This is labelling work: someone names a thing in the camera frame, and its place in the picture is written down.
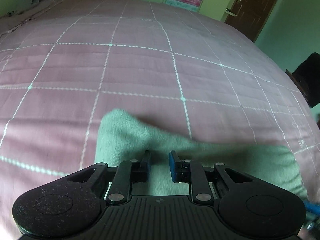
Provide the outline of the person's right hand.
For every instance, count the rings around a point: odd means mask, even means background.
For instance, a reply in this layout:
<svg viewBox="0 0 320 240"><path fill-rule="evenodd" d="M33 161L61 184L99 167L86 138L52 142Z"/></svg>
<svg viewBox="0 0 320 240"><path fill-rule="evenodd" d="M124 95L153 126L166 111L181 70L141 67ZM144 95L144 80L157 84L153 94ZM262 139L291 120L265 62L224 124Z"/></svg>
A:
<svg viewBox="0 0 320 240"><path fill-rule="evenodd" d="M300 229L298 237L303 240L320 240L319 223L307 222Z"/></svg>

